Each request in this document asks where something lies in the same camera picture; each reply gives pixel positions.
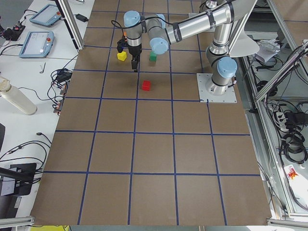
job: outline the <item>red cube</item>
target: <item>red cube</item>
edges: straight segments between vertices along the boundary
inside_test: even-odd
[[[143,81],[142,83],[142,90],[150,90],[151,82],[148,80]]]

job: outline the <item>grid square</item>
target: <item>grid square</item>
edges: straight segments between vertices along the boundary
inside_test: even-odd
[[[157,56],[156,62],[150,61],[150,50],[143,50],[140,60],[140,71],[170,72],[169,51]]]
[[[97,130],[134,131],[135,105],[133,100],[103,100]]]
[[[94,2],[93,11],[117,11],[117,5],[120,0],[97,0]]]
[[[206,51],[208,46],[213,42],[214,33],[213,32],[202,32],[198,34],[199,43],[200,43],[200,50]]]
[[[260,174],[250,136],[215,136],[219,172]]]
[[[209,110],[214,133],[249,134],[242,104],[210,103]]]
[[[206,52],[201,52],[201,59],[202,59],[202,73],[213,73],[213,69],[211,64],[209,63]]]
[[[285,21],[307,21],[308,1],[273,0],[279,14]]]
[[[109,48],[85,47],[79,52],[75,69],[106,70]]]
[[[73,72],[66,96],[100,98],[102,94],[104,76],[105,72]]]
[[[176,225],[173,176],[133,176],[131,225]]]
[[[151,90],[141,89],[143,81],[151,82]],[[167,99],[171,100],[170,74],[140,73],[139,76],[139,99]]]
[[[146,13],[168,13],[166,0],[144,0],[144,12]]]
[[[110,49],[110,56],[108,62],[108,71],[129,71],[133,73],[131,69],[131,55],[128,52],[128,49],[124,49],[127,53],[127,59],[125,61],[121,61],[117,59],[117,49]]]
[[[84,41],[87,46],[110,47],[113,29],[87,28]]]
[[[129,175],[89,174],[81,225],[127,225]]]
[[[217,177],[177,176],[177,187],[180,225],[225,225]]]
[[[204,103],[173,102],[174,131],[210,133],[208,111]]]
[[[138,132],[172,132],[171,102],[138,101]]]
[[[117,48],[117,42],[122,39],[122,30],[121,29],[117,29],[115,28],[115,32],[114,32],[114,36],[112,39],[112,47],[113,48]],[[126,53],[127,53],[127,59],[131,60],[131,58],[129,57],[129,52],[128,49],[125,49]]]
[[[172,135],[137,134],[134,172],[173,173]]]
[[[199,44],[197,36],[191,36],[182,40],[181,42],[173,43],[170,45],[171,50],[191,50],[198,51]]]
[[[132,134],[96,133],[90,171],[130,172],[132,143]]]
[[[99,103],[93,99],[65,99],[57,130],[93,131]]]
[[[86,174],[44,173],[31,211],[35,225],[77,224],[85,178]]]
[[[56,132],[46,171],[87,171],[93,133]]]
[[[103,97],[135,99],[137,79],[137,73],[107,72]]]
[[[116,12],[92,12],[88,27],[109,27],[113,28],[111,20],[115,20]]]
[[[143,1],[140,0],[129,0],[129,5],[134,9],[134,11],[142,12]],[[119,10],[118,11],[128,11],[130,7],[128,7],[128,2],[125,0],[120,0]]]
[[[228,225],[266,225],[271,213],[261,177],[220,177],[220,182]]]
[[[198,51],[171,51],[172,72],[200,73],[201,60]]]
[[[211,136],[176,135],[178,173],[217,173]]]
[[[172,74],[174,100],[199,100],[197,76],[195,74]]]
[[[169,13],[188,14],[192,12],[191,1],[168,0]]]

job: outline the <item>power adapter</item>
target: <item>power adapter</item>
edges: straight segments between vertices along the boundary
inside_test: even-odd
[[[83,16],[81,14],[76,14],[76,19],[82,21],[82,22],[87,22],[88,21],[88,18],[86,16]]]

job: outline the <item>blue joint cap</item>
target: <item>blue joint cap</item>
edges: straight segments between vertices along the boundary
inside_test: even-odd
[[[237,63],[230,57],[223,57],[217,64],[218,73],[224,78],[232,78],[237,70]]]
[[[137,11],[127,11],[124,14],[124,26],[130,27],[136,25],[140,21],[140,14]]]
[[[162,28],[165,29],[166,23],[163,21],[163,20],[165,20],[165,16],[161,13],[157,13],[156,15],[162,19],[162,20],[160,20],[160,22],[162,23]]]
[[[155,54],[163,54],[169,48],[168,42],[163,38],[153,38],[153,39],[151,39],[150,46],[152,48],[152,51]]]

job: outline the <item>yellow cube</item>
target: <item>yellow cube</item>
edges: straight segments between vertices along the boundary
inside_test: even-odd
[[[125,61],[127,58],[127,54],[125,51],[122,51],[121,53],[118,53],[117,54],[117,59],[118,60],[121,60],[121,61]]]

